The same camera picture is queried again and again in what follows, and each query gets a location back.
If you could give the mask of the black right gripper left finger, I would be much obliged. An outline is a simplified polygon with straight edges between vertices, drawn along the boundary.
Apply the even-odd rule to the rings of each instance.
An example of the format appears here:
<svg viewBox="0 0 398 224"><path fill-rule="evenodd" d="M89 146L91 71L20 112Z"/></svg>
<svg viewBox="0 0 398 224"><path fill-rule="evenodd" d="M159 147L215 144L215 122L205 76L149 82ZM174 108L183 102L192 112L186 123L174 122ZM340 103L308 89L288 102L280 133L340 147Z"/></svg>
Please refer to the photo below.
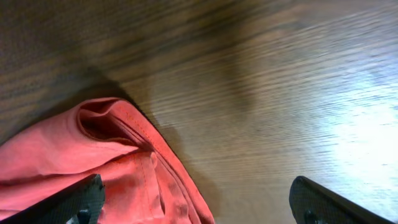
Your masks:
<svg viewBox="0 0 398 224"><path fill-rule="evenodd" d="M1 224L96 224L104 202L101 176L92 174L2 220Z"/></svg>

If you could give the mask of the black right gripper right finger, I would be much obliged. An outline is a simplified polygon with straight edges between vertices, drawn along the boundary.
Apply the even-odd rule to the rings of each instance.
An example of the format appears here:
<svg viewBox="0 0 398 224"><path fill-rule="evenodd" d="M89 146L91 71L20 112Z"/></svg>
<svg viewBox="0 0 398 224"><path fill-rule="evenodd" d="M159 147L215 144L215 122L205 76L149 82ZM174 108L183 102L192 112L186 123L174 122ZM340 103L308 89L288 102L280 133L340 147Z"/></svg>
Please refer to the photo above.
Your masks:
<svg viewBox="0 0 398 224"><path fill-rule="evenodd" d="M297 224L394 224L305 176L292 182L289 205Z"/></svg>

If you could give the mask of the orange FRAM t-shirt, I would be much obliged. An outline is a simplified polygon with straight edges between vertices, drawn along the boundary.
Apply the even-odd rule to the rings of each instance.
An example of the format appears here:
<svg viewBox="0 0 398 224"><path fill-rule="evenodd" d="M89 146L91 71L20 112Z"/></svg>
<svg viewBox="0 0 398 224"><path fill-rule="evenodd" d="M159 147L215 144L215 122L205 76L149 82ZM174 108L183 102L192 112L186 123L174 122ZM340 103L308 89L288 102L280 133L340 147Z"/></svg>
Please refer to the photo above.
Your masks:
<svg viewBox="0 0 398 224"><path fill-rule="evenodd" d="M86 100L1 146L1 218L99 174L100 223L213 223L194 181L161 134L120 98Z"/></svg>

